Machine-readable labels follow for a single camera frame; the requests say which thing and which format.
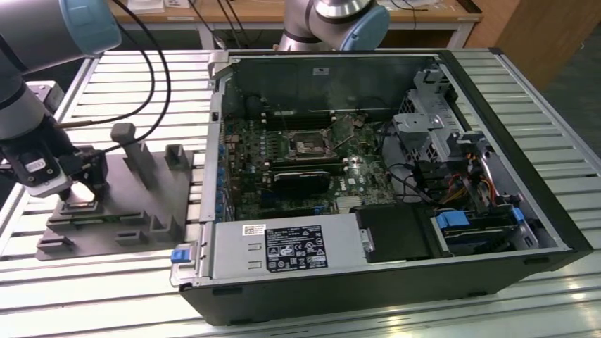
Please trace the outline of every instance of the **white table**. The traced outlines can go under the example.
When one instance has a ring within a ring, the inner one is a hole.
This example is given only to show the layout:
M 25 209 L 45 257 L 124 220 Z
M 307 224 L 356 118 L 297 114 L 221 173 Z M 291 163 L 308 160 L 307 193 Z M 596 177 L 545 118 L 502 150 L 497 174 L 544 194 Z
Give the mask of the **white table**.
M 151 54 L 159 67 L 157 55 Z M 212 327 L 171 286 L 169 250 L 39 262 L 36 243 L 56 199 L 32 199 L 16 187 L 0 212 L 0 336 L 505 338 L 601 330 L 600 159 L 502 56 L 486 50 L 454 51 L 454 55 L 597 252 L 556 272 L 528 277 L 496 295 Z M 208 52 L 169 51 L 167 59 L 173 105 L 148 146 L 161 149 L 179 142 L 196 152 L 188 212 L 193 230 L 209 117 Z M 96 119 L 129 112 L 147 97 L 148 81 L 147 65 L 136 52 L 109 52 L 85 61 L 59 118 Z M 156 96 L 143 114 L 131 119 L 140 129 L 155 122 L 163 100 L 164 94 Z M 99 148 L 109 144 L 108 125 L 69 135 L 77 144 Z

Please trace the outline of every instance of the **white sticker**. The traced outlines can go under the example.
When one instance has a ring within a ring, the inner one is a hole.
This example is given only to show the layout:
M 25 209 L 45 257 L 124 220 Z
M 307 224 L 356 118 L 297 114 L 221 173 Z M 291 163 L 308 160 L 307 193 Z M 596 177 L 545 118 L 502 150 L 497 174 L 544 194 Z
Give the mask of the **white sticker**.
M 312 262 L 324 262 L 325 259 L 327 259 L 325 256 L 315 256 L 315 257 L 307 258 L 307 260 L 312 261 Z
M 329 75 L 329 68 L 313 68 L 313 76 Z
M 36 171 L 43 170 L 45 167 L 47 167 L 47 162 L 44 161 L 43 158 L 25 164 L 25 169 L 29 173 L 35 173 Z
M 192 21 L 195 18 L 192 16 L 171 16 L 167 18 L 168 20 L 173 21 Z
M 265 234 L 264 224 L 248 224 L 243 227 L 243 236 L 253 236 L 256 234 Z

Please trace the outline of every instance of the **robotic arm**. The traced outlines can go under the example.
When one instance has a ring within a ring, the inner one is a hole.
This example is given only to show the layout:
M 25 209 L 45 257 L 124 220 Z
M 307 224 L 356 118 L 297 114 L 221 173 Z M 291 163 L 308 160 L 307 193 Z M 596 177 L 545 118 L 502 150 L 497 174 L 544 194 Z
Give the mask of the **robotic arm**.
M 68 191 L 59 164 L 80 152 L 23 75 L 119 46 L 121 34 L 104 0 L 0 0 L 0 155 L 32 196 Z
M 374 49 L 388 25 L 388 11 L 376 0 L 291 0 L 280 50 Z M 73 180 L 89 188 L 101 185 L 107 169 L 96 163 L 100 173 L 81 173 L 83 151 L 55 128 L 23 75 L 120 43 L 105 0 L 0 0 L 0 156 L 8 161 L 0 173 L 32 196 L 59 193 L 65 199 Z
M 388 10 L 376 0 L 287 0 L 279 50 L 373 50 L 388 26 Z

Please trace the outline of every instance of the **motherboard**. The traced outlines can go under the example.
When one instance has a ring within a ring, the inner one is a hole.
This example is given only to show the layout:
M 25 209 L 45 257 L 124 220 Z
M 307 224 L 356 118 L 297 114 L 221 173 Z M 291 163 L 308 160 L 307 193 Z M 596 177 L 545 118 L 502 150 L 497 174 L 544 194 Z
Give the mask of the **motherboard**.
M 227 119 L 235 219 L 329 215 L 394 202 L 377 151 L 381 125 L 360 113 Z

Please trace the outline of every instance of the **barcode sticker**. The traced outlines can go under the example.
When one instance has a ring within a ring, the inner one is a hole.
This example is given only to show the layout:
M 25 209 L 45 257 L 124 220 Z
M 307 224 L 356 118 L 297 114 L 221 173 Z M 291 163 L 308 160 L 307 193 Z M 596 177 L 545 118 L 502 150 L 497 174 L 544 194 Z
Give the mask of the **barcode sticker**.
M 171 16 L 167 18 L 168 20 L 173 21 L 192 21 L 195 18 L 192 16 Z
M 253 236 L 256 234 L 265 234 L 264 224 L 248 224 L 243 226 L 243 236 Z

